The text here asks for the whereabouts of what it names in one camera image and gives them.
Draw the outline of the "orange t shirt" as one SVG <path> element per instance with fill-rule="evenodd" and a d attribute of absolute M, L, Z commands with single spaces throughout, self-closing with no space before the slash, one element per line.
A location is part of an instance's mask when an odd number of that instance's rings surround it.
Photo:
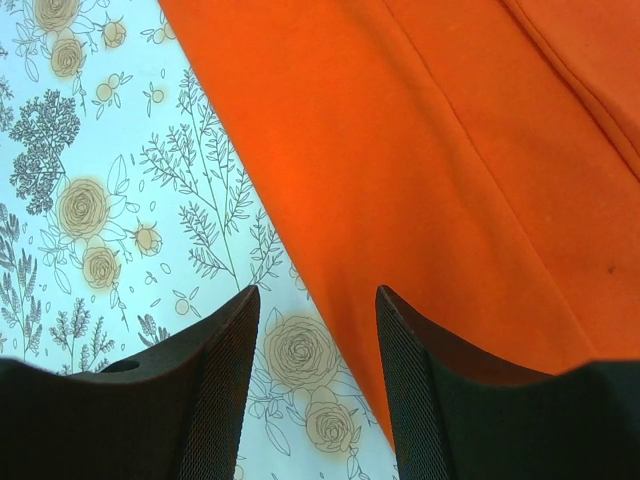
<path fill-rule="evenodd" d="M 639 355 L 635 1 L 165 1 L 384 431 L 381 285 L 557 374 Z"/>

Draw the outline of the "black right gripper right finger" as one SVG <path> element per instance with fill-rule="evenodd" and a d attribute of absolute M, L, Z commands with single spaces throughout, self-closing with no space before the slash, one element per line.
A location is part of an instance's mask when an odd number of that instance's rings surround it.
<path fill-rule="evenodd" d="M 403 479 L 635 479 L 639 365 L 548 375 L 499 358 L 376 293 L 378 342 Z"/>

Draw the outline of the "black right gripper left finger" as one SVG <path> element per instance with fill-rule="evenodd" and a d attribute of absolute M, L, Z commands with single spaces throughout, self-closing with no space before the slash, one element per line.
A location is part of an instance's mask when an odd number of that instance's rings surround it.
<path fill-rule="evenodd" d="M 98 373 L 1 363 L 5 479 L 230 479 L 260 313 L 249 286 Z"/>

